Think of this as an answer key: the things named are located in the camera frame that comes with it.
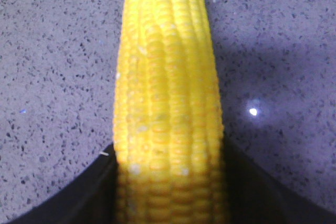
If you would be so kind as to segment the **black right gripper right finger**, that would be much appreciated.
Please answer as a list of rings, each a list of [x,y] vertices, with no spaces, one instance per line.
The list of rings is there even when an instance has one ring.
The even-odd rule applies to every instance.
[[[231,223],[335,223],[335,214],[276,181],[227,137],[223,153]]]

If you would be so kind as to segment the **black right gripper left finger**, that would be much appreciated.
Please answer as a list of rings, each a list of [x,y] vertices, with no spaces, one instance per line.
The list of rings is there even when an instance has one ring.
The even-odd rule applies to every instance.
[[[10,223],[116,223],[117,161],[110,144],[73,182]]]

